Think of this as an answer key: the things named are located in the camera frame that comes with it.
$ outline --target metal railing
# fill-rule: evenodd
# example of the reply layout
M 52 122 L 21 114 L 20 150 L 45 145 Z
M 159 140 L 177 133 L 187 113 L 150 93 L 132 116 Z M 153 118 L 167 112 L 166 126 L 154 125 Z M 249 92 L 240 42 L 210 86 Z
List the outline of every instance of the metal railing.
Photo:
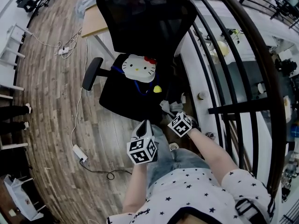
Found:
M 299 9 L 288 0 L 239 0 L 239 2 L 244 7 L 269 15 L 270 19 L 280 20 L 299 34 Z
M 253 99 L 251 86 L 249 83 L 249 78 L 244 68 L 244 64 L 241 60 L 241 57 L 237 51 L 237 48 L 228 33 L 228 30 L 224 26 L 223 22 L 219 18 L 218 14 L 214 11 L 212 6 L 209 4 L 207 0 L 201 0 L 206 8 L 209 10 L 216 23 L 226 39 L 228 46 L 232 54 L 235 57 L 236 66 L 240 73 L 243 87 L 245 90 L 246 102 L 238 103 L 237 95 L 235 92 L 235 88 L 232 82 L 232 77 L 230 75 L 228 64 L 224 59 L 224 56 L 221 52 L 221 49 L 217 43 L 217 40 L 209 27 L 205 17 L 202 15 L 201 11 L 197 9 L 197 15 L 199 20 L 201 21 L 203 27 L 206 29 L 207 34 L 210 37 L 210 40 L 214 46 L 214 49 L 217 53 L 219 63 L 221 65 L 221 69 L 223 70 L 226 83 L 229 89 L 229 95 L 231 97 L 231 103 L 227 104 L 224 98 L 224 93 L 222 90 L 222 85 L 220 83 L 219 74 L 217 73 L 215 63 L 210 55 L 209 49 L 205 43 L 205 40 L 199 31 L 199 28 L 194 23 L 193 29 L 196 33 L 199 42 L 202 46 L 203 51 L 205 52 L 206 59 L 208 61 L 209 67 L 211 69 L 211 73 L 214 78 L 215 88 L 217 89 L 218 97 L 214 95 L 212 81 L 209 78 L 207 68 L 204 63 L 203 55 L 199 49 L 198 43 L 193 36 L 191 30 L 189 30 L 189 35 L 196 49 L 197 55 L 199 57 L 199 61 L 202 65 L 203 72 L 206 77 L 207 85 L 210 91 L 211 100 L 213 108 L 209 109 L 210 114 L 215 114 L 217 131 L 219 137 L 219 145 L 224 146 L 227 152 L 233 157 L 233 148 L 232 148 L 232 135 L 231 135 L 231 125 L 230 118 L 231 114 L 234 114 L 235 127 L 234 133 L 236 133 L 237 138 L 233 140 L 237 140 L 238 147 L 238 159 L 239 159 L 239 167 L 246 168 L 248 165 L 248 159 L 246 159 L 247 154 L 245 152 L 244 155 L 244 143 L 243 143 L 243 131 L 241 124 L 241 113 L 248 112 L 250 114 L 251 120 L 251 130 L 252 130 L 252 140 L 253 140 L 253 161 L 252 161 L 252 172 L 256 176 L 258 171 L 258 155 L 259 155 L 259 138 L 258 138 L 258 126 L 257 126 L 257 118 L 256 112 L 269 110 L 271 114 L 271 131 L 272 131 L 272 151 L 271 151 L 271 167 L 269 173 L 269 179 L 267 183 L 267 189 L 272 194 L 275 195 L 278 189 L 278 185 L 280 182 L 283 165 L 284 165 L 284 154 L 285 154 L 285 144 L 286 144 L 286 121 L 285 121 L 285 108 L 283 103 L 283 98 L 280 92 L 280 87 L 277 83 L 276 71 L 274 67 L 274 63 L 270 56 L 269 51 L 267 50 L 266 44 L 263 41 L 260 33 L 258 32 L 256 26 L 253 21 L 249 18 L 248 14 L 237 0 L 221 0 L 226 7 L 229 9 L 231 14 L 234 16 L 235 20 L 238 22 L 241 30 L 246 36 L 253 53 L 256 57 L 256 62 L 260 69 L 260 72 L 263 77 L 263 82 L 265 84 L 267 90 L 267 98 L 262 99 Z M 217 107 L 216 99 L 219 99 L 220 105 Z M 221 126 L 220 116 L 222 115 L 222 121 L 224 122 L 225 127 L 225 140 L 222 140 L 222 132 L 224 131 Z
M 297 223 L 299 220 L 299 200 L 293 205 L 293 207 L 282 216 L 280 224 L 292 224 Z

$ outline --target person's leg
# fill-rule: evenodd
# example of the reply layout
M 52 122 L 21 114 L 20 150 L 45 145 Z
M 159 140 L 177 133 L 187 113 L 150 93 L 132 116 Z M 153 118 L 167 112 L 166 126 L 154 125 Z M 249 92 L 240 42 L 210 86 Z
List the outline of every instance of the person's leg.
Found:
M 190 150 L 179 148 L 171 152 L 173 159 L 179 164 L 179 168 L 208 168 L 208 164 L 197 154 Z
M 7 120 L 15 116 L 29 113 L 29 107 L 24 106 L 6 106 L 0 107 L 0 120 Z
M 7 134 L 15 131 L 26 129 L 24 122 L 0 122 L 0 134 Z
M 158 149 L 158 161 L 148 163 L 147 165 L 148 188 L 159 178 L 171 172 L 174 164 L 168 141 L 162 130 L 156 125 L 152 125 L 152 128 L 155 136 L 155 145 Z

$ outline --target power adapter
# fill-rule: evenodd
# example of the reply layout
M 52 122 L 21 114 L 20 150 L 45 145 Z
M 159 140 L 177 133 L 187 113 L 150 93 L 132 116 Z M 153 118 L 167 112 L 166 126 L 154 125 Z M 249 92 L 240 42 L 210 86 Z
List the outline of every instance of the power adapter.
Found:
M 82 160 L 82 162 L 85 162 L 87 160 L 88 158 L 87 155 L 82 151 L 82 149 L 77 144 L 74 145 L 73 151 L 78 156 L 78 158 Z
M 70 51 L 69 47 L 63 47 L 62 49 L 59 50 L 58 55 L 69 53 L 69 51 Z

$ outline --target mesh chair backrest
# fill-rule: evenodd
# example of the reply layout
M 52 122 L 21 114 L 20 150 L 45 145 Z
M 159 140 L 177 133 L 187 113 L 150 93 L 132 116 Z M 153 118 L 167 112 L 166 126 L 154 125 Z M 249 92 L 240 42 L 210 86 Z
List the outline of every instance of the mesh chair backrest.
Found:
M 196 18 L 188 0 L 97 0 L 114 50 L 155 59 L 172 58 Z

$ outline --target plastic bag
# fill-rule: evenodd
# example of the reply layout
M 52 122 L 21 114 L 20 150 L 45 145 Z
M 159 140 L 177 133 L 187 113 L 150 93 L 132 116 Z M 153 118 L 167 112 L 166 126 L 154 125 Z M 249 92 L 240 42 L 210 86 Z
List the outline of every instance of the plastic bag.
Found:
M 89 7 L 92 7 L 96 3 L 97 3 L 96 0 L 78 0 L 75 6 L 76 16 L 80 19 L 83 19 L 85 10 L 88 9 Z

